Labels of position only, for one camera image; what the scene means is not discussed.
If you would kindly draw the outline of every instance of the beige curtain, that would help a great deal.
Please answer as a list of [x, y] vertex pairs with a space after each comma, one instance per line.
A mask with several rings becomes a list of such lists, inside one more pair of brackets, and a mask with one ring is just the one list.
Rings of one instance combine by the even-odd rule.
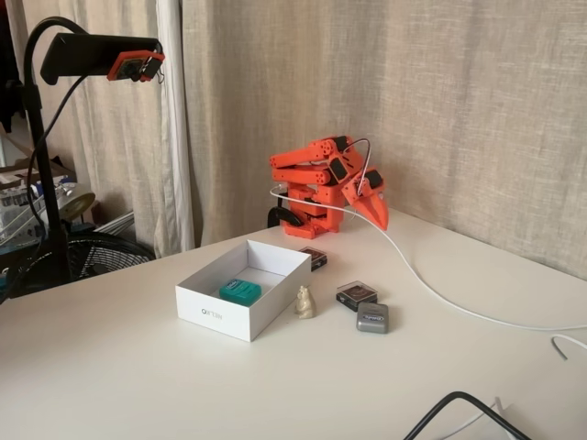
[[[158, 37], [154, 0], [8, 0], [17, 56], [22, 59], [28, 33], [46, 17], [67, 17], [94, 34]], [[60, 27], [47, 30], [34, 63], [47, 125], [74, 79], [56, 86], [42, 81], [39, 69]], [[158, 256], [181, 248], [173, 218], [174, 189], [164, 87], [157, 82], [109, 82], [87, 78], [76, 89], [48, 137], [51, 155], [59, 154], [89, 183], [107, 219], [134, 210], [137, 240]]]
[[203, 243], [264, 227], [272, 153], [350, 134], [391, 206], [587, 278], [586, 42], [580, 0], [184, 0]]

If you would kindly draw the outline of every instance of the small figurine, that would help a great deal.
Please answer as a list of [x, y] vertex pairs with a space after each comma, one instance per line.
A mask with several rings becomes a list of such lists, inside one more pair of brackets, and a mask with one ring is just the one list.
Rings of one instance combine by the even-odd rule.
[[307, 287], [300, 287], [300, 291], [297, 293], [295, 314], [299, 315], [300, 319], [310, 319], [316, 316], [316, 303]]

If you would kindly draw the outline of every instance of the table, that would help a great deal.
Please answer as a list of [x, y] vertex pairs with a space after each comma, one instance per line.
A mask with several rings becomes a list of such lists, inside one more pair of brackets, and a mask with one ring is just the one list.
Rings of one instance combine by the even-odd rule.
[[[342, 229], [311, 243], [263, 230], [6, 302], [2, 438], [402, 439], [454, 390], [499, 396], [535, 440], [584, 438], [584, 350], [561, 341], [563, 362], [547, 334], [448, 308], [371, 226], [355, 218]], [[583, 280], [397, 212], [389, 234], [464, 306], [532, 325], [587, 321]], [[251, 344], [177, 318], [175, 284], [245, 238], [327, 252], [310, 286], [317, 318], [300, 321], [291, 305]], [[355, 314], [335, 301], [336, 287], [354, 280], [390, 306], [388, 335], [358, 332]], [[455, 402], [418, 438], [475, 413]], [[493, 428], [480, 420], [453, 438]]]

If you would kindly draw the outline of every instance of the white box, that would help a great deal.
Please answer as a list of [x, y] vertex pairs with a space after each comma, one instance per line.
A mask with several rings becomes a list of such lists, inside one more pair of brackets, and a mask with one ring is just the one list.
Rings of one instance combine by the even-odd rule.
[[[310, 255], [247, 240], [175, 286], [177, 314], [191, 323], [252, 341], [310, 282]], [[233, 278], [261, 286], [250, 307], [221, 300]]]

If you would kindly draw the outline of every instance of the wire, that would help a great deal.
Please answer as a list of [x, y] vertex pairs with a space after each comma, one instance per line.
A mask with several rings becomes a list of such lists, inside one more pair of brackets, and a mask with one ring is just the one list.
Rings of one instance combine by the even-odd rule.
[[357, 216], [357, 210], [353, 208], [352, 217], [349, 219], [349, 223], [352, 223], [352, 221], [355, 219], [356, 216]]
[[51, 122], [49, 122], [49, 126], [47, 127], [47, 129], [43, 133], [43, 136], [41, 136], [40, 139], [37, 141], [37, 144], [35, 145], [35, 148], [33, 149], [33, 153], [30, 155], [30, 160], [28, 161], [28, 172], [27, 172], [28, 207], [30, 208], [30, 211], [33, 213], [33, 216], [39, 222], [39, 226], [40, 226], [40, 230], [41, 230], [41, 241], [44, 240], [45, 237], [47, 236], [47, 230], [45, 229], [45, 222], [42, 221], [42, 219], [39, 216], [39, 213], [37, 213], [37, 210], [35, 209], [35, 205], [33, 204], [32, 190], [30, 189], [30, 187], [32, 185], [33, 164], [35, 163], [35, 158], [37, 157], [37, 153], [40, 150], [41, 144], [47, 138], [50, 131], [53, 129], [53, 126], [57, 122], [57, 118], [61, 114], [63, 107], [65, 107], [65, 104], [67, 104], [67, 101], [68, 101], [68, 99], [70, 99], [70, 96], [72, 96], [73, 91], [77, 88], [78, 85], [80, 85], [82, 83], [83, 80], [85, 80], [87, 78], [87, 76], [88, 75], [80, 76], [73, 83], [72, 87], [70, 87], [70, 90], [67, 91], [65, 96], [63, 96], [63, 99], [61, 100], [61, 104], [59, 104], [59, 107], [57, 107], [57, 111], [55, 112], [55, 115], [51, 119]]
[[[41, 200], [43, 200], [43, 198], [44, 198], [44, 197], [45, 197], [44, 195], [41, 195], [41, 196], [40, 196], [40, 197], [39, 197], [39, 198], [38, 198], [38, 199], [37, 199], [35, 202], [40, 202]], [[3, 234], [4, 234], [4, 233], [5, 233], [7, 230], [8, 230], [8, 228], [9, 228], [9, 227], [10, 227], [10, 226], [11, 226], [13, 223], [15, 223], [15, 221], [16, 221], [16, 220], [18, 220], [20, 217], [22, 217], [24, 214], [26, 214], [26, 213], [28, 212], [28, 210], [29, 210], [29, 209], [30, 209], [30, 206], [27, 206], [27, 208], [26, 208], [26, 209], [24, 209], [24, 210], [23, 210], [23, 211], [22, 211], [22, 212], [21, 212], [19, 215], [17, 215], [17, 216], [16, 216], [16, 217], [15, 217], [15, 218], [12, 220], [12, 222], [10, 222], [8, 225], [4, 226], [4, 229], [2, 229], [2, 231], [0, 231], [0, 236], [1, 236], [1, 235], [3, 235]]]
[[490, 417], [494, 422], [499, 424], [506, 432], [511, 433], [514, 437], [517, 437], [520, 440], [530, 440], [530, 437], [519, 431], [515, 426], [510, 424], [507, 420], [505, 420], [501, 415], [497, 412], [493, 411], [487, 405], [485, 405], [479, 399], [471, 396], [470, 394], [462, 391], [453, 391], [451, 394], [446, 396], [444, 399], [439, 401], [434, 407], [417, 423], [414, 429], [407, 435], [404, 440], [414, 440], [418, 434], [422, 432], [422, 430], [426, 427], [427, 424], [430, 423], [432, 419], [434, 419], [438, 413], [440, 413], [445, 406], [456, 399], [463, 399], [468, 403], [476, 406], [481, 411], [483, 411], [488, 417]]
[[[488, 408], [493, 408], [494, 406], [495, 406], [495, 401]], [[477, 422], [484, 415], [485, 415], [485, 412], [479, 412], [477, 415], [474, 415], [467, 422], [463, 423], [457, 429], [455, 429], [454, 431], [452, 431], [450, 434], [444, 434], [441, 437], [435, 438], [434, 440], [447, 440], [447, 438], [450, 438], [453, 435], [458, 434], [463, 429], [468, 428], [469, 426], [471, 426], [472, 424], [474, 424], [475, 422]]]
[[[44, 207], [42, 207], [40, 209], [40, 212], [43, 212], [45, 210]], [[30, 217], [25, 223], [23, 223], [15, 232], [13, 232], [8, 238], [6, 238], [2, 243], [0, 243], [0, 247], [5, 245], [6, 243], [8, 243], [10, 240], [12, 240], [14, 237], [16, 237], [18, 235], [18, 233], [20, 231], [22, 231], [25, 227], [28, 226], [28, 224], [30, 223], [31, 220], [33, 220], [34, 217]]]
[[350, 147], [352, 147], [355, 144], [358, 144], [359, 142], [367, 142], [367, 156], [365, 156], [365, 161], [363, 162], [363, 171], [360, 175], [359, 187], [357, 188], [357, 195], [360, 195], [361, 193], [360, 187], [362, 186], [363, 181], [365, 180], [365, 172], [367, 171], [367, 166], [369, 165], [369, 160], [371, 159], [371, 143], [366, 137], [362, 137], [361, 139], [357, 139], [354, 142], [349, 143], [343, 151], [343, 153], [346, 153]]
[[162, 84], [165, 81], [165, 73], [161, 71], [161, 68], [156, 72], [157, 73], [157, 83]]
[[[337, 206], [332, 206], [332, 205], [328, 205], [328, 204], [312, 203], [312, 202], [307, 202], [305, 200], [297, 200], [297, 199], [292, 199], [291, 197], [285, 197], [285, 196], [280, 195], [280, 194], [278, 194], [278, 193], [275, 192], [275, 190], [280, 189], [280, 188], [281, 188], [281, 185], [275, 186], [275, 187], [273, 187], [269, 191], [269, 193], [272, 196], [274, 196], [274, 197], [281, 197], [284, 200], [287, 200], [287, 201], [290, 201], [290, 202], [296, 202], [297, 204], [310, 204], [310, 205], [313, 205], [313, 206], [320, 206], [322, 208], [328, 208], [328, 209], [334, 209], [334, 210], [337, 210], [337, 211], [342, 211], [344, 213], [355, 214], [355, 213], [353, 213], [352, 211], [350, 211], [348, 209], [339, 208]], [[412, 272], [412, 275], [414, 275], [415, 278], [418, 281], [420, 281], [420, 284], [422, 284], [422, 286], [424, 286], [424, 288], [428, 292], [430, 292], [435, 298], [437, 298], [442, 303], [444, 303], [446, 305], [449, 305], [451, 307], [454, 307], [455, 309], [459, 310], [460, 312], [463, 312], [464, 314], [468, 314], [470, 316], [475, 316], [476, 318], [480, 318], [480, 319], [483, 319], [485, 321], [489, 321], [490, 323], [499, 324], [499, 325], [506, 325], [508, 327], [514, 327], [514, 328], [521, 328], [521, 329], [524, 329], [524, 330], [532, 330], [532, 331], [535, 331], [535, 332], [562, 332], [562, 331], [567, 331], [567, 330], [579, 330], [579, 329], [587, 328], [587, 324], [562, 325], [562, 326], [556, 326], [556, 327], [539, 327], [539, 326], [533, 326], [533, 325], [524, 325], [524, 324], [510, 323], [508, 321], [504, 321], [504, 320], [497, 319], [497, 318], [492, 318], [491, 316], [487, 316], [485, 314], [477, 313], [477, 312], [474, 312], [472, 310], [466, 309], [465, 307], [456, 304], [455, 302], [453, 302], [453, 301], [445, 298], [440, 293], [438, 293], [437, 291], [435, 291], [434, 289], [432, 289], [420, 277], [420, 275], [418, 275], [418, 273], [415, 271], [415, 269], [412, 267], [412, 265], [410, 265], [410, 263], [408, 262], [407, 258], [405, 257], [404, 253], [402, 252], [402, 250], [395, 244], [395, 242], [392, 240], [392, 238], [385, 233], [385, 231], [382, 231], [377, 225], [375, 225], [367, 217], [364, 217], [363, 215], [361, 215], [359, 213], [356, 213], [356, 215], [357, 215], [358, 218], [362, 218], [364, 221], [366, 221], [371, 226], [373, 226], [375, 229], [377, 229], [392, 244], [392, 246], [395, 248], [395, 250], [397, 250], [398, 254], [400, 255], [400, 257], [404, 261], [404, 263], [407, 266], [407, 268], [410, 270], [410, 272]]]
[[[502, 401], [499, 397], [495, 398], [495, 412], [501, 415], [503, 418], [505, 418], [504, 407], [502, 406]], [[509, 431], [505, 431], [505, 433], [507, 434], [507, 438], [509, 438], [509, 440], [515, 440], [515, 437], [512, 435], [512, 433], [510, 433]]]
[[0, 304], [2, 304], [4, 301], [6, 301], [8, 298], [10, 298], [10, 295], [13, 292], [13, 290], [20, 284], [20, 282], [22, 281], [23, 277], [27, 273], [28, 268], [30, 267], [30, 265], [32, 264], [32, 262], [35, 261], [35, 259], [39, 255], [40, 249], [41, 249], [42, 244], [43, 244], [43, 240], [47, 236], [47, 231], [45, 229], [45, 223], [42, 221], [42, 219], [39, 216], [39, 213], [35, 209], [35, 204], [33, 203], [33, 198], [32, 198], [32, 191], [31, 191], [31, 188], [30, 188], [31, 185], [32, 185], [32, 182], [31, 182], [32, 181], [32, 178], [31, 178], [31, 176], [32, 176], [32, 170], [33, 170], [33, 163], [35, 162], [35, 158], [37, 157], [37, 152], [40, 150], [40, 145], [43, 143], [43, 141], [49, 135], [50, 131], [53, 129], [53, 126], [57, 122], [57, 118], [61, 114], [61, 111], [63, 110], [63, 107], [65, 107], [65, 104], [70, 99], [70, 96], [72, 96], [73, 91], [77, 88], [78, 85], [80, 85], [82, 83], [83, 80], [85, 80], [87, 78], [87, 76], [88, 75], [80, 76], [73, 83], [72, 87], [70, 87], [70, 90], [68, 90], [67, 93], [63, 96], [63, 99], [61, 100], [61, 103], [59, 104], [59, 107], [57, 107], [57, 111], [55, 112], [55, 115], [51, 119], [51, 122], [49, 122], [49, 126], [47, 126], [47, 128], [43, 132], [43, 136], [41, 136], [39, 138], [39, 140], [37, 141], [37, 144], [35, 145], [35, 148], [33, 149], [33, 153], [30, 155], [30, 160], [28, 161], [28, 173], [27, 173], [27, 200], [28, 200], [28, 207], [30, 208], [30, 211], [33, 213], [33, 216], [39, 222], [39, 226], [41, 228], [41, 234], [42, 235], [41, 235], [39, 244], [37, 245], [37, 248], [35, 249], [35, 251], [31, 255], [31, 257], [28, 259], [28, 266], [26, 268], [21, 268], [20, 269], [20, 272], [18, 273], [17, 277], [14, 279], [14, 281], [12, 281], [10, 283], [10, 287], [8, 289], [6, 289], [4, 295], [0, 296]]
[[563, 358], [563, 360], [567, 360], [569, 358], [565, 356], [565, 354], [562, 352], [562, 350], [559, 348], [559, 346], [557, 346], [557, 343], [554, 341], [557, 337], [560, 337], [561, 339], [566, 339], [568, 341], [571, 341], [573, 344], [577, 344], [579, 347], [584, 348], [585, 350], [587, 350], [587, 344], [584, 344], [583, 342], [578, 341], [574, 337], [570, 337], [570, 336], [567, 336], [567, 335], [561, 335], [561, 334], [553, 335], [550, 338], [550, 344], [552, 344], [552, 346], [554, 347], [554, 349], [557, 350], [557, 353], [559, 353], [560, 357]]

